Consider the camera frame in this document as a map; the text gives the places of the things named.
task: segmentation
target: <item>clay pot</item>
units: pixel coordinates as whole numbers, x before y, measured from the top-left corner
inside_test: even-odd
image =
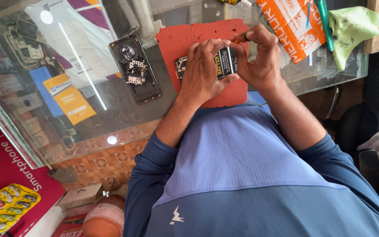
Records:
[[[103,198],[87,214],[83,224],[85,237],[120,237],[124,227],[125,200],[112,195]]]

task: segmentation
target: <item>green tool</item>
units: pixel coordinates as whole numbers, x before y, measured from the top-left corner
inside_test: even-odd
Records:
[[[331,36],[331,29],[329,24],[329,15],[327,14],[327,5],[325,4],[325,0],[318,0],[317,8],[320,12],[321,23],[323,23],[324,34],[327,40],[327,45],[329,46],[329,51],[334,50],[333,38]]]

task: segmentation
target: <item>logo on shirt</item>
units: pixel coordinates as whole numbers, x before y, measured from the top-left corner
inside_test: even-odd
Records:
[[[179,217],[179,213],[178,213],[178,207],[179,205],[176,207],[175,211],[173,212],[174,216],[172,218],[173,221],[180,221],[180,222],[184,222],[182,219],[183,217]],[[171,221],[169,223],[169,225],[173,225],[175,222]]]

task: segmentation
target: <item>blue shirt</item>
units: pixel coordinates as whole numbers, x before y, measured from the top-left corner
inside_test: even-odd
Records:
[[[379,197],[330,136],[295,152],[270,112],[194,119],[179,149],[153,134],[128,182],[124,236],[379,236]]]

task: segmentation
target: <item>man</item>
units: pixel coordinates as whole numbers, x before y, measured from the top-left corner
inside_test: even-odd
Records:
[[[181,91],[135,157],[124,236],[379,236],[379,197],[281,78],[277,37],[262,25],[246,37],[254,62],[228,40],[188,50]],[[275,119],[242,106],[191,121],[238,79],[216,78],[213,56],[228,45]]]

